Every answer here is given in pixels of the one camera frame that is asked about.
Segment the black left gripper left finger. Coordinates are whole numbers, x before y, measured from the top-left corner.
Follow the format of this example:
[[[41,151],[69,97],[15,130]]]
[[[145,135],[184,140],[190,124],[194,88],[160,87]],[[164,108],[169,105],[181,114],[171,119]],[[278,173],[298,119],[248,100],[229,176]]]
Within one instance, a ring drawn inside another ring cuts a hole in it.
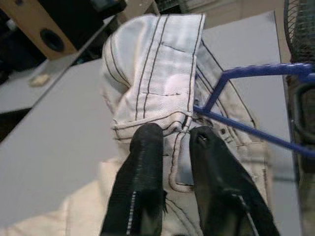
[[[163,131],[155,123],[134,133],[103,220],[104,236],[159,236],[164,211]]]

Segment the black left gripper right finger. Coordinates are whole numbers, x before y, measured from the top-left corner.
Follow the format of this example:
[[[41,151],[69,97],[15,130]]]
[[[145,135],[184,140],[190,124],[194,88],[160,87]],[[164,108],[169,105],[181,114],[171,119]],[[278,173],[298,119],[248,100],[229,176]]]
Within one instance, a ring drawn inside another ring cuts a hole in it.
[[[190,161],[205,236],[280,234],[253,179],[212,128],[191,130]]]

